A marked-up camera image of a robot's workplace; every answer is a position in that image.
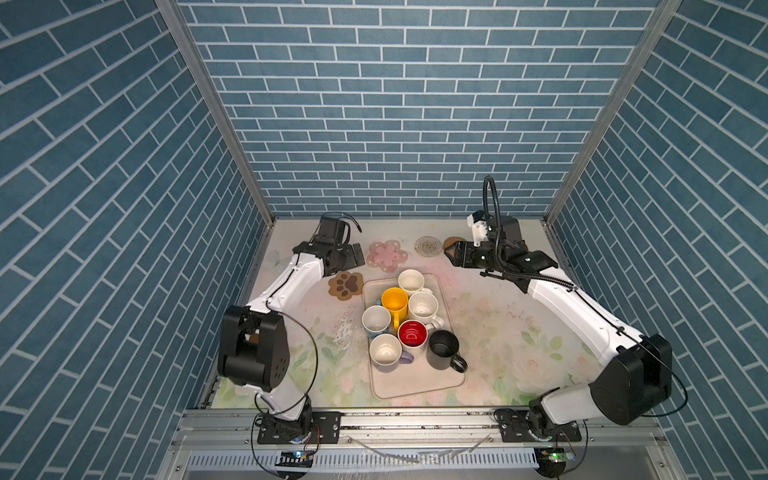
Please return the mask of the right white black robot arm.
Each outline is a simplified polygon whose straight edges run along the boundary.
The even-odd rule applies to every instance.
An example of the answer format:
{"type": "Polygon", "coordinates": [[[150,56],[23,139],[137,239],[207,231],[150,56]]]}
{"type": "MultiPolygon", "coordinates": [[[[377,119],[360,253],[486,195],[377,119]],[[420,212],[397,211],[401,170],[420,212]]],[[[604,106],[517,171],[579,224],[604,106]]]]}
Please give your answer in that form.
{"type": "Polygon", "coordinates": [[[626,426],[670,398],[674,374],[666,339],[626,324],[583,293],[549,255],[529,250],[517,219],[476,211],[467,224],[471,240],[444,250],[451,264],[514,283],[577,334],[602,367],[586,385],[530,402],[527,424],[534,437],[548,440],[574,421],[598,417],[626,426]]]}

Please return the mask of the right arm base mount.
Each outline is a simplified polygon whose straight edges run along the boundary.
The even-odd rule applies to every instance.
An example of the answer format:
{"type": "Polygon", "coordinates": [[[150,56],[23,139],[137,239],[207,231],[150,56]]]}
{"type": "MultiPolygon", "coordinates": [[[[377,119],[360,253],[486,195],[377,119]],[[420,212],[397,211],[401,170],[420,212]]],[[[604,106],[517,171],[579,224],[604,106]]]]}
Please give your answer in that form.
{"type": "Polygon", "coordinates": [[[556,425],[546,419],[542,413],[529,409],[498,408],[493,412],[502,441],[505,443],[520,442],[554,442],[555,440],[582,440],[582,434],[576,422],[556,425]]]}

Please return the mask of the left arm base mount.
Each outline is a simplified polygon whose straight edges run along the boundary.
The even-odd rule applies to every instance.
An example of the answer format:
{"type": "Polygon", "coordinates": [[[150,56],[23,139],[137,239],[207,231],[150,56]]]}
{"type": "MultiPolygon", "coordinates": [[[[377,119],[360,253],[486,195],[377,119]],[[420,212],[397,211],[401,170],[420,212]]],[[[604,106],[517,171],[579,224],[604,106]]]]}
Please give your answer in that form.
{"type": "Polygon", "coordinates": [[[287,444],[337,444],[342,414],[339,411],[316,411],[303,413],[298,420],[288,421],[273,416],[262,416],[256,420],[260,445],[287,444]]]}

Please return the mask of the woven rattan round coaster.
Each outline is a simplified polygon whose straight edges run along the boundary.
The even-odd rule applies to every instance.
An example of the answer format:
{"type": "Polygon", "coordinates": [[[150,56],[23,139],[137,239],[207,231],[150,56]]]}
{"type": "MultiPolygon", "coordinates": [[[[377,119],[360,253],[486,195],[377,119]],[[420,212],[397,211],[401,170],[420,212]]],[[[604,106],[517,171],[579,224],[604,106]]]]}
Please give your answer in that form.
{"type": "Polygon", "coordinates": [[[463,237],[459,237],[459,236],[453,236],[453,237],[446,238],[443,241],[443,249],[444,250],[448,250],[448,249],[452,248],[453,245],[456,244],[457,242],[464,242],[464,241],[465,241],[465,239],[463,237]]]}

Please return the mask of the cork paw print coaster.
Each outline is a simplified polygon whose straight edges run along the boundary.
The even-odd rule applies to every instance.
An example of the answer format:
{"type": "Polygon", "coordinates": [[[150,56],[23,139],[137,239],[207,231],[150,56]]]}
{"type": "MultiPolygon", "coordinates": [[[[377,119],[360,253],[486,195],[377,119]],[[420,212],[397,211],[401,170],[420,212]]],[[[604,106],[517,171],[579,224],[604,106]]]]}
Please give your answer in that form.
{"type": "Polygon", "coordinates": [[[348,301],[362,293],[363,285],[360,273],[341,271],[328,281],[328,293],[340,301],[348,301]]]}

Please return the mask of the pink flower coaster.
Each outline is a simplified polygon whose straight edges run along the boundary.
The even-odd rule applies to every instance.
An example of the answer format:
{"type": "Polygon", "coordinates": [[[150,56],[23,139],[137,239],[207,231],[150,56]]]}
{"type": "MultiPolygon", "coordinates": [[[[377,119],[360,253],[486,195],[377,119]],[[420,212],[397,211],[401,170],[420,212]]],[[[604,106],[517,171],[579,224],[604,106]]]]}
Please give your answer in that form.
{"type": "Polygon", "coordinates": [[[408,260],[408,253],[401,248],[399,241],[390,239],[373,242],[368,247],[366,265],[378,268],[385,273],[395,272],[408,260]]]}

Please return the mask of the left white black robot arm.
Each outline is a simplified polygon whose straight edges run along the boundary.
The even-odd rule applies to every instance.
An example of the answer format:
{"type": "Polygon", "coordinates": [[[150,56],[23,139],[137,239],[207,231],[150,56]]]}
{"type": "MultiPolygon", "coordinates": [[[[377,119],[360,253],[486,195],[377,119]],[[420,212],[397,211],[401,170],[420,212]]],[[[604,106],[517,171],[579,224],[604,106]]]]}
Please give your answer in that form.
{"type": "Polygon", "coordinates": [[[350,242],[352,227],[362,229],[349,214],[322,215],[311,239],[292,249],[290,262],[278,278],[246,305],[231,306],[223,315],[218,373],[266,403],[261,419],[280,443],[303,442],[312,428],[309,395],[287,377],[286,311],[323,278],[365,264],[361,246],[350,242]]]}

